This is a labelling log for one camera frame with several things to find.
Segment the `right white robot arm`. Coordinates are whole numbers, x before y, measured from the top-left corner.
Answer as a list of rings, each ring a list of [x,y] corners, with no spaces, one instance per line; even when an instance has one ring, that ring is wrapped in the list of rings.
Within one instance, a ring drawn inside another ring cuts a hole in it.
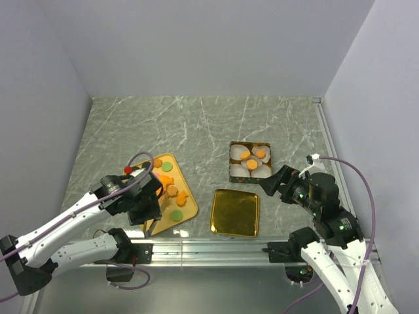
[[[304,171],[283,166],[259,184],[266,195],[279,193],[282,202],[301,206],[314,221],[313,228],[290,233],[287,243],[268,243],[264,251],[271,263],[307,263],[341,313],[397,313],[369,259],[373,243],[341,206],[332,175],[320,166]]]

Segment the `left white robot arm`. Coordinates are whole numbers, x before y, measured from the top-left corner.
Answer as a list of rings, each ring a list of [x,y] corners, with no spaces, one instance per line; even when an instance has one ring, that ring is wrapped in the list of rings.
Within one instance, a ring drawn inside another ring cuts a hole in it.
[[[119,214],[127,214],[131,225],[160,220],[163,184],[145,169],[136,173],[107,175],[75,205],[44,226],[20,237],[6,235],[1,239],[2,261],[18,295],[33,294],[53,277],[84,264],[132,261],[134,245],[121,228],[111,228],[86,241],[70,241],[89,226]]]

